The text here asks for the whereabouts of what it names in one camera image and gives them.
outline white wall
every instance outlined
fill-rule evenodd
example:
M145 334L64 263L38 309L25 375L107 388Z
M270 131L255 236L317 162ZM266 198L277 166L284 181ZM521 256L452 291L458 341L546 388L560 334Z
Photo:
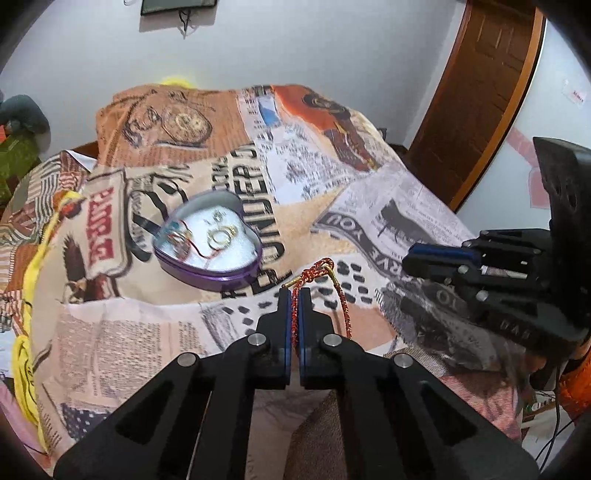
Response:
M466 0L456 0L456 6L453 11L452 19L450 21L449 28L447 29L447 35L441 45L439 58L437 59L437 63L433 69L433 73L431 74L431 80L427 85L427 89L423 93L423 98L418 105L413 121L408 127L407 133L404 137L404 142L402 144L406 148L410 148L411 144L413 143L414 137L417 135L418 129L423 123L423 118L425 118L425 114L431 105L435 91L437 90L439 82L441 81L443 71L447 66L449 55L452 53L453 45L456 42L457 32L460 30L460 24L462 23L465 9Z
M140 19L141 0L129 1L54 0L0 73L6 96L27 93L47 115L46 156L95 139L95 112L113 93L171 75L204 89L306 84L402 143L457 5L219 0L183 39L175 13Z
M565 80L588 94L583 106L563 95ZM549 22L534 78L514 126L529 140L561 138L591 148L591 81L570 46ZM531 207L530 170L524 158L504 142L458 217L472 232L548 228L550 210Z

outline bed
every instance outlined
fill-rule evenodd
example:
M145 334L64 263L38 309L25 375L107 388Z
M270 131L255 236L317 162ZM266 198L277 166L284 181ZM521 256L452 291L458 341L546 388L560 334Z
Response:
M22 182L0 226L16 398L49 465L179 353L213 355L252 333L281 284L321 257L337 266L353 340L376 355L412 354L520 438L523 350L463 322L453 290L401 270L414 242L473 235L361 113L300 85L145 85L115 95L96 123L92 172L62 152ZM151 251L168 213L212 189L241 198L264 244L258 278L243 290L185 285ZM322 279L310 287L344 333L335 290ZM293 384L256 394L247 478L282 477L302 438L320 441L305 420L333 399ZM297 478L288 465L286 478Z

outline door frame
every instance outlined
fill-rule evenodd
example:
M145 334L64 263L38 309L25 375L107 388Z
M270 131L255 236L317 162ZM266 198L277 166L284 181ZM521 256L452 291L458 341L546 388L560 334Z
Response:
M435 91L435 95L433 95L433 100L429 105L429 109L423 118L423 122L418 129L417 135L415 136L413 143L408 151L408 155L412 158L413 147L416 147L419 142L423 139L425 131L427 129L428 121L432 116L435 106L441 100L441 97L444 93L445 87L449 82L452 70L454 68L455 62L457 60L458 53L460 51L460 46L462 45L462 41L464 40L464 35L466 34L466 29L468 26L468 22L470 21L470 16L472 14L472 0L466 1L466 9L464 10L464 15L462 17L462 23L460 24L460 28L458 29L456 41L453 44L452 52L449 55L449 59L447 61L447 65L445 70L443 71L443 75L441 76L441 81ZM464 200L468 197L472 189L476 186L476 183L482 177L482 174L486 171L486 168L494 158L496 152L501 147L503 141L511 125L513 120L517 116L519 111L519 107L523 103L525 95L527 93L528 87L530 85L531 79L535 72L535 67L538 63L538 58L540 56L540 51L542 47L542 42L544 39L544 31L545 31L545 17L540 12L539 9L535 9L534 14L534 26L531 32L530 44L528 46L527 54L525 56L525 61L523 64L523 68L519 75L519 79L517 80L517 84L515 85L515 89L507 107L505 109L505 113L501 117L499 124L496 126L494 133L484 152L472 168L472 171L468 174L466 180L460 185L460 188L453 196L452 200L447 204L447 206L457 212L458 208L462 205Z

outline wooden door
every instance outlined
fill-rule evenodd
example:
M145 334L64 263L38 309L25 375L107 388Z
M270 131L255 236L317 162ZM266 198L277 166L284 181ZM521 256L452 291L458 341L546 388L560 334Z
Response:
M461 190L465 197L484 171L496 148L482 165L485 151L495 133L501 143L525 93L533 62L505 131L499 133L528 54L537 56L534 13L533 8L518 12L496 2L475 0L466 6L446 71L407 157L410 170L452 209L463 199L457 198ZM480 172L466 188L478 166Z

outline heart-shaped tin box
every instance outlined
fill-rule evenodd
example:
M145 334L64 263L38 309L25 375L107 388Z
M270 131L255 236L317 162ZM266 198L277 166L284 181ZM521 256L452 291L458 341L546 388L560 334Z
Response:
M170 248L167 246L168 239L170 238L169 233L179 223L186 225L184 221L191 217L191 215L214 207L222 207L236 213L239 221L242 222L244 234L254 247L254 251L252 252L254 260L234 270L219 271L189 265L167 253L167 250L170 251ZM193 234L205 235L204 232L193 232ZM168 219L158 231L158 234L154 237L152 245L154 247L154 255L158 258L160 266L166 273L193 287L211 291L237 290L250 285L256 278L262 258L261 238L244 222L244 209L242 208L240 198L227 190L200 193L189 198L186 203L183 203L171 212Z

